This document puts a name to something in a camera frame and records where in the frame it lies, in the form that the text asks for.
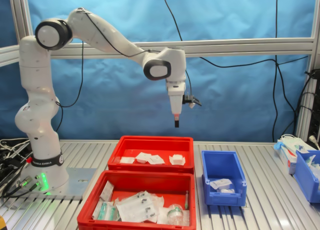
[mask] black cable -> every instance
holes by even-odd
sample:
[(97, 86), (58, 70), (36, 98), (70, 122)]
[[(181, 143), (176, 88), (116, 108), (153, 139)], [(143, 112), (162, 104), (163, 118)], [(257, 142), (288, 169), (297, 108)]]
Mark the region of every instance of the black cable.
[(9, 192), (7, 195), (2, 195), (2, 198), (7, 198), (10, 197), (11, 195), (15, 194), (17, 191), (19, 191), (21, 189), (21, 186), (16, 187), (14, 190), (12, 190), (11, 192)]
[[(297, 105), (296, 105), (296, 109), (295, 109), (295, 114), (296, 114), (296, 116), (298, 116), (299, 111), (300, 111), (300, 108), (301, 108), (301, 107), (299, 107), (299, 105), (300, 105), (300, 103), (301, 103), (302, 96), (303, 96), (304, 94), (306, 94), (306, 93), (312, 93), (312, 92), (304, 92), (310, 80), (311, 80), (311, 77), (309, 77), (309, 78), (307, 79), (307, 81), (305, 82), (305, 84), (304, 84), (304, 86), (303, 86), (303, 88), (302, 88), (302, 90), (301, 90), (301, 93), (300, 93), (300, 96), (299, 96), (299, 99), (298, 99), (298, 102), (297, 102)], [(283, 132), (285, 132), (285, 131), (292, 125), (293, 122), (294, 122), (294, 120), (285, 128), (285, 130), (284, 130)]]
[(252, 66), (252, 65), (255, 65), (255, 64), (258, 64), (258, 63), (262, 63), (262, 62), (265, 62), (265, 61), (276, 62), (274, 59), (266, 59), (266, 60), (263, 60), (263, 61), (257, 61), (257, 62), (253, 62), (253, 63), (243, 64), (243, 65), (219, 66), (219, 65), (216, 65), (215, 63), (212, 63), (211, 61), (207, 60), (206, 58), (203, 58), (203, 57), (199, 57), (199, 58), (201, 58), (201, 59), (207, 61), (209, 64), (211, 64), (213, 66), (216, 66), (216, 67), (219, 67), (219, 68), (232, 68), (232, 67)]
[(313, 93), (313, 92), (309, 92), (309, 91), (304, 92), (302, 95), (305, 95), (305, 94), (313, 94), (313, 95), (316, 95), (315, 93)]
[(273, 98), (273, 104), (275, 109), (275, 119), (272, 127), (272, 142), (275, 142), (275, 126), (278, 118), (278, 109), (276, 105), (276, 98), (275, 98), (275, 91), (276, 91), (276, 81), (277, 81), (277, 67), (275, 67), (275, 74), (274, 74), (274, 82), (273, 82), (273, 92), (272, 92), (272, 98)]
[(301, 58), (298, 58), (298, 59), (295, 59), (295, 60), (292, 60), (292, 61), (287, 61), (287, 62), (280, 63), (279, 65), (283, 65), (283, 64), (295, 62), (295, 61), (302, 60), (302, 59), (307, 58), (307, 57), (308, 57), (308, 56), (304, 56), (304, 57), (301, 57)]
[(293, 124), (294, 120), (285, 128), (285, 130), (282, 132), (281, 136), (285, 134), (285, 132), (288, 130), (288, 128)]
[[(176, 27), (176, 30), (178, 31), (178, 34), (179, 34), (179, 37), (180, 37), (180, 40), (183, 41), (182, 37), (181, 37), (181, 34), (180, 34), (180, 30), (179, 30), (179, 27), (178, 27), (178, 24), (177, 24), (177, 21), (176, 21), (176, 18), (174, 16), (174, 14), (172, 13), (168, 3), (167, 3), (167, 0), (164, 0), (165, 4), (166, 4), (166, 7), (168, 8), (168, 10), (170, 11), (171, 15), (172, 15), (172, 18), (173, 18), (173, 21), (174, 21), (174, 24), (175, 24), (175, 27)], [(192, 86), (191, 86), (191, 80), (190, 80), (190, 77), (189, 77), (189, 74), (187, 72), (187, 70), (185, 70), (185, 73), (186, 73), (186, 76), (188, 77), (188, 80), (189, 80), (189, 85), (190, 85), (190, 95), (192, 95)]]
[(28, 191), (26, 191), (26, 192), (24, 192), (24, 193), (21, 193), (20, 195), (16, 195), (16, 196), (12, 196), (12, 195), (10, 195), (10, 196), (8, 196), (8, 197), (6, 197), (6, 198), (17, 198), (17, 197), (24, 196), (24, 195), (26, 195), (26, 194), (28, 194), (28, 193), (32, 192), (34, 189), (36, 189), (36, 187), (37, 187), (38, 185), (39, 185), (39, 182), (38, 182), (38, 183), (33, 184), (33, 185), (32, 185), (32, 187), (30, 187), (30, 189), (29, 189)]
[(3, 191), (2, 191), (2, 194), (1, 194), (1, 197), (8, 197), (8, 196), (10, 196), (11, 194), (14, 194), (14, 190), (12, 191), (12, 192), (10, 192), (9, 194), (7, 194), (7, 192), (8, 192), (8, 190), (10, 189), (10, 187), (12, 186), (12, 184), (20, 177), (20, 175), (21, 175), (21, 172), (22, 172), (22, 170), (23, 170), (23, 168), (24, 168), (24, 164), (20, 167), (20, 169), (19, 169), (19, 172), (17, 173), (17, 175), (16, 176), (14, 176), (9, 182), (8, 182), (8, 184), (4, 187), (4, 189), (3, 189)]
[(281, 78), (283, 97), (284, 97), (285, 101), (288, 103), (288, 105), (291, 107), (291, 109), (292, 109), (292, 111), (293, 111), (293, 123), (294, 123), (294, 126), (293, 126), (293, 133), (292, 133), (292, 134), (294, 134), (294, 133), (295, 133), (295, 130), (296, 130), (296, 122), (297, 122), (296, 111), (295, 111), (294, 107), (290, 104), (289, 100), (288, 100), (287, 97), (286, 97), (284, 79), (283, 79), (283, 77), (282, 77), (282, 73), (281, 73), (279, 64), (277, 64), (276, 67), (277, 67), (278, 70), (279, 70), (279, 74), (280, 74), (280, 78)]
[(192, 87), (191, 87), (191, 81), (190, 81), (190, 77), (189, 77), (189, 74), (187, 72), (187, 70), (185, 71), (186, 73), (186, 76), (188, 76), (188, 79), (189, 79), (189, 85), (190, 85), (190, 95), (192, 95)]
[(306, 87), (307, 87), (307, 85), (308, 85), (308, 83), (309, 83), (310, 80), (311, 80), (311, 77), (309, 77), (309, 78), (307, 79), (307, 81), (305, 82), (305, 84), (304, 84), (304, 86), (303, 86), (303, 88), (302, 88), (302, 91), (301, 91), (301, 93), (300, 93), (300, 96), (299, 96), (299, 98), (298, 98), (298, 102), (297, 102), (296, 108), (295, 108), (295, 111), (296, 111), (296, 114), (297, 114), (297, 115), (298, 115), (298, 113), (299, 113), (299, 111), (300, 111), (299, 105), (300, 105), (300, 103), (301, 103), (302, 96), (303, 96), (304, 91), (305, 91), (305, 89), (306, 89)]
[[(175, 19), (175, 16), (173, 15), (168, 3), (167, 3), (167, 0), (164, 0), (168, 10), (170, 11), (171, 15), (172, 15), (172, 18), (173, 18), (173, 21), (174, 21), (174, 24), (175, 24), (175, 27), (178, 31), (178, 34), (179, 34), (179, 37), (180, 37), (180, 40), (182, 40), (182, 37), (181, 37), (181, 33), (180, 33), (180, 30), (179, 30), (179, 27), (178, 27), (178, 24), (177, 24), (177, 21)], [(275, 37), (277, 38), (278, 37), (278, 0), (275, 0)], [(251, 66), (251, 65), (255, 65), (255, 64), (258, 64), (258, 63), (262, 63), (262, 62), (266, 62), (266, 61), (274, 61), (275, 62), (275, 75), (274, 75), (274, 84), (273, 84), (273, 94), (272, 94), (272, 98), (273, 98), (273, 103), (274, 103), (274, 108), (275, 108), (275, 120), (274, 120), (274, 124), (273, 124), (273, 128), (272, 128), (272, 140), (274, 142), (274, 131), (275, 131), (275, 126), (276, 126), (276, 122), (277, 122), (277, 118), (278, 118), (278, 109), (277, 109), (277, 105), (276, 105), (276, 100), (275, 100), (275, 88), (276, 88), (276, 81), (277, 81), (277, 69), (279, 70), (279, 74), (280, 74), (280, 77), (281, 77), (281, 82), (282, 82), (282, 89), (283, 89), (283, 96), (286, 100), (286, 102), (289, 104), (289, 106), (292, 108), (292, 111), (293, 111), (293, 114), (294, 114), (294, 124), (296, 124), (296, 111), (294, 110), (293, 106), (290, 104), (290, 102), (288, 101), (287, 97), (286, 97), (286, 92), (285, 92), (285, 86), (284, 86), (284, 81), (283, 81), (283, 77), (282, 77), (282, 74), (281, 74), (281, 70), (279, 68), (279, 65), (283, 65), (283, 64), (287, 64), (287, 63), (290, 63), (290, 62), (294, 62), (294, 61), (298, 61), (298, 60), (301, 60), (301, 59), (304, 59), (306, 58), (307, 56), (304, 56), (304, 57), (301, 57), (299, 59), (295, 59), (295, 60), (291, 60), (291, 61), (287, 61), (287, 62), (283, 62), (281, 64), (278, 64), (278, 56), (275, 55), (275, 60), (274, 59), (266, 59), (266, 60), (263, 60), (263, 61), (258, 61), (258, 62), (253, 62), (253, 63), (249, 63), (249, 64), (243, 64), (243, 65), (232, 65), (232, 66), (219, 66), (219, 65), (216, 65), (214, 64), (213, 62), (203, 58), (203, 57), (200, 57), (202, 60), (205, 60), (206, 62), (210, 63), (211, 65), (213, 66), (216, 66), (216, 67), (219, 67), (219, 68), (231, 68), (231, 67), (242, 67), (242, 66)]]
[(60, 102), (56, 101), (55, 103), (61, 107), (61, 120), (60, 120), (60, 123), (59, 123), (59, 126), (57, 127), (57, 129), (55, 131), (58, 131), (60, 126), (61, 126), (61, 123), (62, 123), (62, 120), (64, 118), (64, 110), (63, 108), (64, 107), (71, 107), (73, 106), (79, 99), (79, 96), (80, 96), (80, 93), (81, 93), (81, 89), (82, 89), (82, 85), (84, 83), (84, 42), (82, 41), (82, 52), (81, 52), (81, 84), (80, 84), (80, 88), (79, 88), (79, 92), (78, 92), (78, 96), (76, 97), (76, 100), (69, 106), (63, 106), (60, 104)]
[(61, 126), (61, 123), (62, 123), (62, 120), (64, 118), (64, 108), (61, 107), (61, 120), (60, 120), (60, 123), (59, 123), (59, 126), (56, 128), (56, 132), (59, 130), (60, 126)]
[(2, 169), (2, 170), (0, 171), (0, 174), (3, 173), (4, 171), (7, 171), (7, 170), (13, 169), (13, 168), (14, 168), (13, 166), (8, 166), (8, 167), (6, 167), (5, 169)]
[(111, 44), (111, 42), (105, 37), (105, 35), (102, 33), (102, 31), (98, 28), (98, 26), (96, 26), (96, 24), (95, 24), (95, 23), (93, 22), (93, 20), (90, 18), (89, 13), (85, 13), (85, 15), (89, 18), (89, 20), (92, 22), (92, 24), (95, 26), (95, 28), (100, 32), (100, 34), (103, 36), (103, 38), (104, 38), (104, 39), (111, 45), (111, 47), (112, 47), (115, 51), (117, 51), (119, 54), (121, 54), (121, 55), (123, 55), (123, 56), (125, 56), (125, 57), (130, 58), (130, 57), (134, 57), (134, 56), (140, 55), (140, 54), (145, 53), (145, 52), (152, 52), (152, 50), (147, 50), (147, 51), (142, 51), (142, 52), (133, 54), (133, 55), (131, 55), (131, 56), (122, 53), (122, 52), (119, 51), (116, 47), (114, 47), (113, 44)]
[(168, 8), (168, 10), (170, 11), (170, 13), (171, 13), (171, 15), (172, 15), (172, 18), (173, 18), (173, 21), (174, 21), (174, 23), (175, 23), (176, 30), (178, 31), (180, 40), (183, 41), (183, 40), (182, 40), (182, 37), (181, 37), (181, 34), (180, 34), (180, 30), (179, 30), (178, 24), (177, 24), (176, 19), (175, 19), (175, 16), (174, 16), (174, 14), (172, 13), (172, 11), (171, 11), (168, 3), (167, 3), (167, 0), (164, 0), (164, 2), (165, 2), (165, 4), (166, 4), (166, 7)]
[(31, 191), (31, 190), (28, 190), (28, 191), (26, 191), (26, 192), (24, 192), (24, 193), (21, 193), (20, 195), (8, 196), (8, 197), (6, 197), (6, 198), (17, 198), (17, 197), (24, 196), (24, 195), (26, 195), (26, 194), (28, 194), (28, 193), (30, 193), (30, 192), (32, 192), (32, 191)]
[(310, 108), (309, 108), (309, 107), (307, 107), (307, 106), (300, 106), (300, 107), (306, 108), (306, 109), (310, 110), (311, 112), (313, 112), (313, 110), (312, 110), (312, 109), (310, 109)]

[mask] blue backdrop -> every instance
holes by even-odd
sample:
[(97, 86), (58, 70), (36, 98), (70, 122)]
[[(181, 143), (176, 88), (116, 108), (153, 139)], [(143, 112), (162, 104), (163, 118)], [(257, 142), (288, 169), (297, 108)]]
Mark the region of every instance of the blue backdrop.
[[(184, 40), (273, 38), (276, 0), (167, 0)], [(315, 0), (279, 0), (278, 37), (310, 37)], [(178, 41), (164, 0), (29, 0), (33, 29), (46, 18), (65, 19), (85, 7), (113, 24), (133, 42)], [(16, 44), (9, 0), (0, 0), (0, 47)], [(303, 56), (279, 56), (279, 63)], [(218, 65), (236, 65), (274, 56), (210, 57)], [(52, 60), (55, 93), (63, 105), (77, 97), (81, 60)], [(281, 65), (285, 90), (297, 104), (307, 59)], [(176, 135), (195, 140), (271, 141), (275, 119), (272, 91), (275, 64), (220, 69), (199, 58), (188, 58), (192, 92), (202, 107), (184, 106), (180, 128), (174, 128), (165, 82), (145, 78), (128, 59), (84, 60), (79, 101), (64, 109), (61, 139), (119, 139), (122, 135)], [(0, 70), (0, 137), (23, 136), (14, 123), (28, 100), (21, 87), (19, 66)], [(279, 111), (275, 135), (293, 119), (278, 75)], [(58, 126), (61, 112), (52, 120)]]

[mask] small plastic bottle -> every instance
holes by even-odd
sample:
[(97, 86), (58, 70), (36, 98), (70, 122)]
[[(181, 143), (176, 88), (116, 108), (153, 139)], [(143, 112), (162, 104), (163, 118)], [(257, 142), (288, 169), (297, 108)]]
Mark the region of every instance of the small plastic bottle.
[(180, 205), (172, 204), (167, 213), (168, 223), (170, 225), (182, 225), (184, 222), (184, 212)]

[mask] red plastic bin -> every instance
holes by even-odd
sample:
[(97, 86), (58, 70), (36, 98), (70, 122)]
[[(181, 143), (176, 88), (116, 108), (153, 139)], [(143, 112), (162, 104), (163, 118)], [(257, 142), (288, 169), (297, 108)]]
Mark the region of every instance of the red plastic bin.
[[(92, 220), (92, 213), (98, 203), (100, 194), (107, 181), (114, 185), (112, 198), (119, 200), (132, 196), (140, 191), (155, 193), (164, 197), (164, 207), (173, 203), (185, 207), (186, 191), (189, 191), (190, 226), (173, 226), (157, 223), (136, 223), (121, 221)], [(163, 172), (132, 172), (132, 171), (104, 171), (96, 182), (92, 192), (80, 211), (77, 221), (79, 230), (156, 230), (156, 229), (196, 229), (196, 202), (195, 202), (194, 175), (188, 173)]]
[[(159, 155), (165, 162), (162, 165), (149, 163), (120, 163), (121, 157), (136, 157), (140, 152)], [(185, 164), (171, 165), (169, 156), (180, 154), (185, 157)], [(163, 136), (123, 136), (115, 147), (109, 161), (109, 170), (145, 171), (145, 172), (194, 172), (194, 140), (190, 137)]]

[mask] metal table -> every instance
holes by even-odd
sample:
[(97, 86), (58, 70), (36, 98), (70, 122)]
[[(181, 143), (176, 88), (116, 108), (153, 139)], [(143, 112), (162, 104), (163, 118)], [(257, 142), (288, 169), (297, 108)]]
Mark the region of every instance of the metal table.
[[(68, 167), (97, 168), (88, 197), (118, 141), (62, 140)], [(197, 229), (320, 229), (320, 204), (309, 204), (295, 179), (275, 155), (271, 143), (195, 142)], [(245, 207), (206, 206), (201, 150), (236, 151), (246, 180)], [(8, 229), (77, 229), (84, 200), (18, 198), (0, 207)]]

